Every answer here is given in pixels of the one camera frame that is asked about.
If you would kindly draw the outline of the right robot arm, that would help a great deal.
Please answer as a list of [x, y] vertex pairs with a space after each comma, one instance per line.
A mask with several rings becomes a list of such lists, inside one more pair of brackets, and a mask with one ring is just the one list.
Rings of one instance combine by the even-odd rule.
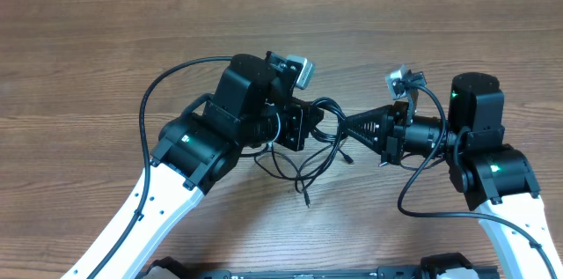
[[562, 262], [545, 217], [541, 187], [529, 160], [503, 142], [504, 94], [491, 75], [455, 76], [450, 105], [435, 118], [419, 116], [420, 92], [434, 103], [420, 72], [400, 69], [385, 78], [394, 104], [348, 116], [343, 130], [378, 154], [383, 165], [422, 156], [420, 175], [433, 158], [449, 166], [450, 181], [464, 195], [466, 212], [400, 212], [418, 218], [476, 219], [507, 278], [560, 278]]

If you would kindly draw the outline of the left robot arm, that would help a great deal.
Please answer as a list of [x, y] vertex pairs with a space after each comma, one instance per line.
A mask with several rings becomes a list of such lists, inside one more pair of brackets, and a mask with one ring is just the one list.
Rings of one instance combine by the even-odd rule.
[[134, 189], [68, 278], [134, 278], [170, 230], [236, 165], [245, 147], [300, 151], [322, 113], [293, 95], [311, 81], [314, 64], [272, 52], [225, 56], [214, 93], [168, 122]]

